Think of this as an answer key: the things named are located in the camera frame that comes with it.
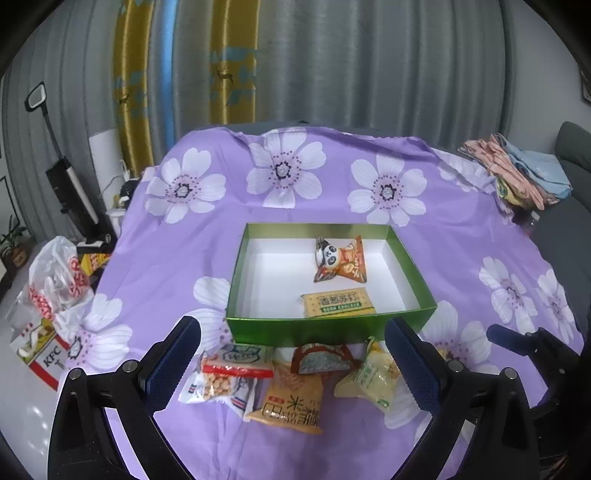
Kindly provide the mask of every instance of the blue gripper pad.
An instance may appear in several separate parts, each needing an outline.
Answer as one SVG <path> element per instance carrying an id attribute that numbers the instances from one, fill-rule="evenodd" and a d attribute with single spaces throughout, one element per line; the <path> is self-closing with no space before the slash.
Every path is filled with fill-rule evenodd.
<path id="1" fill-rule="evenodd" d="M 425 356 L 425 348 L 430 345 L 423 345 L 401 317 L 386 324 L 384 340 L 418 406 L 435 416 L 439 412 L 442 386 L 430 358 Z M 445 366 L 445 360 L 435 353 Z"/>
<path id="2" fill-rule="evenodd" d="M 144 356 L 138 382 L 149 412 L 166 408 L 200 342 L 199 322 L 184 316 L 173 331 Z"/>
<path id="3" fill-rule="evenodd" d="M 486 338 L 491 343 L 501 346 L 517 353 L 517 355 L 527 356 L 534 353 L 535 345 L 531 337 L 526 337 L 514 330 L 503 327 L 502 325 L 491 325 L 486 330 Z"/>

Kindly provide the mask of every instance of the green box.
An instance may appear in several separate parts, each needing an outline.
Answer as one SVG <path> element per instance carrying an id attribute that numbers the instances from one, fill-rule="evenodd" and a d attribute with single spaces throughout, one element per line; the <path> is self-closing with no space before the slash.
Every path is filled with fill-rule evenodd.
<path id="1" fill-rule="evenodd" d="M 337 276 L 314 284 L 316 236 L 345 247 L 357 235 L 363 240 L 368 282 Z M 303 318 L 303 302 L 298 303 L 302 294 L 358 287 L 366 287 L 376 314 Z M 340 345 L 363 342 L 370 335 L 383 339 L 384 326 L 393 316 L 402 316 L 418 332 L 436 306 L 389 225 L 249 223 L 236 260 L 226 320 L 237 343 Z"/>

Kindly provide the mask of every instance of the pink cloth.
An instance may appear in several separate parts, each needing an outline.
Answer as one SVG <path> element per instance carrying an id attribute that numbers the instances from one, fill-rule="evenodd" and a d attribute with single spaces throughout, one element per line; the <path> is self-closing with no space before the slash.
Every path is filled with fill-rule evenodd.
<path id="1" fill-rule="evenodd" d="M 464 147 L 480 160 L 488 171 L 505 180 L 517 196 L 534 202 L 539 210 L 544 210 L 544 198 L 536 186 L 515 168 L 493 135 L 489 141 L 468 140 L 464 143 Z"/>

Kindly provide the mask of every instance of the blue cloth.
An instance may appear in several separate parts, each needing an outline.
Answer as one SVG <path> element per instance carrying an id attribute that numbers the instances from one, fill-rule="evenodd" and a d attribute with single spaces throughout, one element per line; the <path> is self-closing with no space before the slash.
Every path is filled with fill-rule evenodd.
<path id="1" fill-rule="evenodd" d="M 496 139 L 509 155 L 515 168 L 545 191 L 559 199 L 566 198 L 573 191 L 569 178 L 555 155 L 521 151 L 501 134 L 497 134 Z"/>

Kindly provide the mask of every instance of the gray curtain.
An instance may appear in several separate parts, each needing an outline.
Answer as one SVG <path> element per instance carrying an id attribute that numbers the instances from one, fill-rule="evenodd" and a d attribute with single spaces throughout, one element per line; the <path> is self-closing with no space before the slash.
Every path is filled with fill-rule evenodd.
<path id="1" fill-rule="evenodd" d="M 512 84 L 503 3 L 261 0 L 256 120 L 370 127 L 448 149 L 505 131 Z M 209 121 L 211 11 L 211 0 L 178 5 L 177 139 Z"/>
<path id="2" fill-rule="evenodd" d="M 57 160 L 41 111 L 27 113 L 24 100 L 40 81 L 63 154 L 89 197 L 100 191 L 88 137 L 114 128 L 113 37 L 119 0 L 65 0 L 29 37 L 5 74 L 4 143 L 15 195 L 38 240 L 77 232 L 47 181 Z"/>

